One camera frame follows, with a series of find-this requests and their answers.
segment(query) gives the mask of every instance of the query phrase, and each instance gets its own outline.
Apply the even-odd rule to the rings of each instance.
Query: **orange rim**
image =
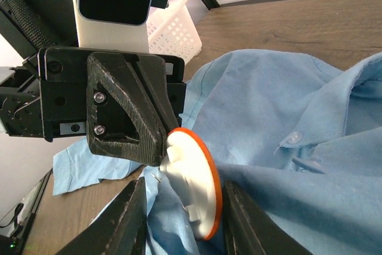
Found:
[[[221,192],[219,173],[217,171],[217,168],[215,166],[215,163],[210,151],[208,150],[205,143],[197,134],[195,134],[192,130],[189,130],[188,128],[175,128],[168,135],[175,133],[176,131],[181,131],[183,133],[188,134],[197,142],[199,147],[202,149],[202,152],[204,153],[205,158],[207,159],[207,163],[212,173],[212,178],[214,180],[214,186],[215,186],[216,213],[215,213],[214,225],[212,226],[211,232],[205,238],[203,238],[204,240],[210,240],[216,234],[217,229],[219,228],[221,212],[223,211],[223,194]]]

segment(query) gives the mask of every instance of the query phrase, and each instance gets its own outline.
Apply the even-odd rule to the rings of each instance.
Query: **white disc with orange rim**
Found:
[[[161,171],[183,203],[196,239],[211,239],[223,209],[220,179],[204,142],[186,128],[176,128],[167,138],[167,156]]]

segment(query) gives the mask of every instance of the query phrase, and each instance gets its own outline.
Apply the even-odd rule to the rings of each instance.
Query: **blue shirt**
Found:
[[[382,53],[345,72],[306,54],[228,53],[188,83],[183,126],[204,140],[222,183],[237,181],[313,254],[382,254]],[[57,161],[68,158],[56,157],[60,170]],[[224,253],[221,229],[193,239],[157,168],[142,176],[148,254]]]

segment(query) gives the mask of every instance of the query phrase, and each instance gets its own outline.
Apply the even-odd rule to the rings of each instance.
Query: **button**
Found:
[[[298,143],[303,138],[303,134],[301,134],[299,131],[295,131],[294,133],[291,133],[288,136],[287,142],[291,145]]]

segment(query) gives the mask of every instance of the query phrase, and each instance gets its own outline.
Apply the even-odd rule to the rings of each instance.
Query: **laundry basket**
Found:
[[[174,55],[187,64],[202,51],[202,41],[186,7],[188,0],[173,0],[147,19],[150,53]]]

